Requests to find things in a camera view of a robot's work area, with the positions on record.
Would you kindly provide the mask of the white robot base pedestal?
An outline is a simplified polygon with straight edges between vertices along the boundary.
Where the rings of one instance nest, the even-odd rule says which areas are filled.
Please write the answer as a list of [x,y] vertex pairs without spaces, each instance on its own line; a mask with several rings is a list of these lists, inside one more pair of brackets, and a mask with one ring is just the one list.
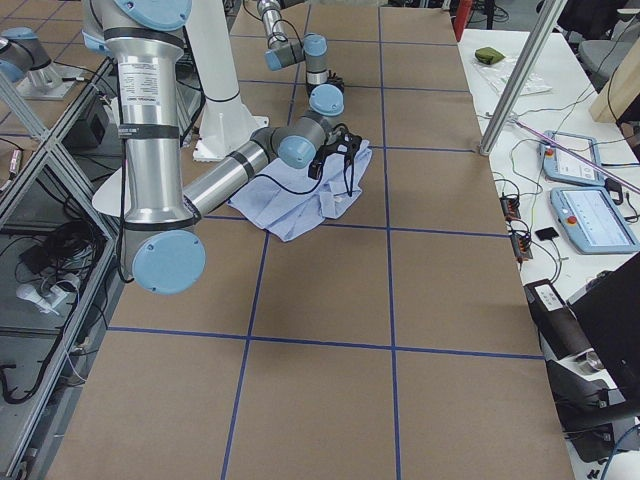
[[194,1],[186,31],[206,98],[194,159],[219,163],[186,188],[187,198],[206,215],[246,184],[241,177],[230,178],[231,164],[224,157],[239,150],[269,119],[252,116],[242,102],[223,3]]

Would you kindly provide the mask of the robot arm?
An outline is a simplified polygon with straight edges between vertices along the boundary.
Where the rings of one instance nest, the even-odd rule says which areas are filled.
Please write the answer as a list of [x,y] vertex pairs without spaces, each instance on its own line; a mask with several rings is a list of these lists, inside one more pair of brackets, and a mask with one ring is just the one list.
[[[125,278],[172,295],[202,274],[206,253],[194,227],[274,160],[320,180],[326,159],[352,165],[361,140],[340,120],[343,92],[327,66],[326,39],[288,40],[284,1],[257,5],[267,36],[265,59],[279,70],[306,68],[309,109],[290,127],[272,127],[243,104],[224,9],[218,1],[87,1],[86,46],[117,65],[123,147],[119,242]],[[176,64],[193,55],[201,82],[201,140],[220,162],[190,184],[181,175]]]
[[278,71],[289,66],[305,64],[307,94],[320,85],[328,84],[344,92],[344,80],[328,67],[328,43],[324,36],[308,33],[300,37],[282,11],[301,4],[301,1],[262,0],[257,2],[257,13],[263,24],[267,50],[267,67]]

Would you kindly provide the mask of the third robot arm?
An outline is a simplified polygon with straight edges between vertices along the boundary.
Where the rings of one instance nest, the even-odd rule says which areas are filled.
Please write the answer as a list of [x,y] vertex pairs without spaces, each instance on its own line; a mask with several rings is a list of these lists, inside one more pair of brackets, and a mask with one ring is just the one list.
[[62,100],[80,75],[78,68],[56,67],[28,27],[1,32],[1,72],[22,97],[34,100]]

